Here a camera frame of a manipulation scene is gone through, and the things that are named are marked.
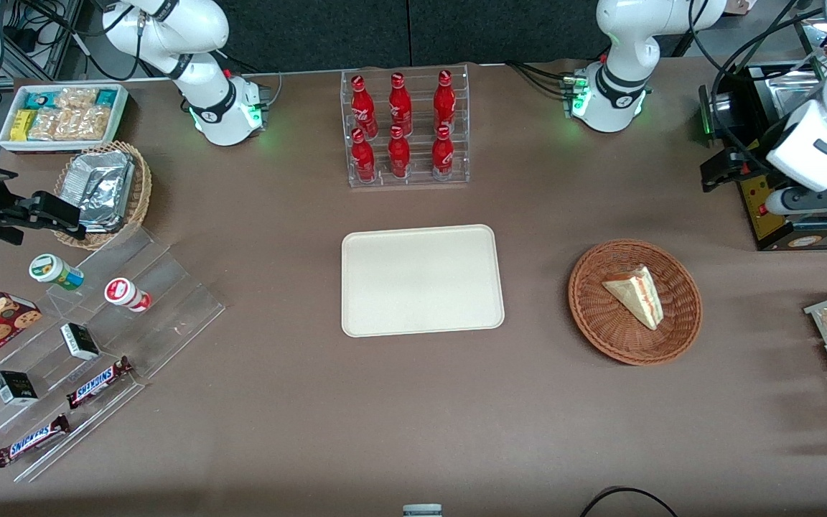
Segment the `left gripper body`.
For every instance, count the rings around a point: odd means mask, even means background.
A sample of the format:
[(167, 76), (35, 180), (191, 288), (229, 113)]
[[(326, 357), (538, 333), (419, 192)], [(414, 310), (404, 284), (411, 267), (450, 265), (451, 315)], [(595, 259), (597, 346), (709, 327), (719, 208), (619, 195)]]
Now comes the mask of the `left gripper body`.
[(827, 213), (827, 190), (813, 191), (802, 186), (772, 190), (764, 176), (754, 180), (753, 186), (742, 184), (742, 199), (746, 208), (759, 217), (805, 217)]

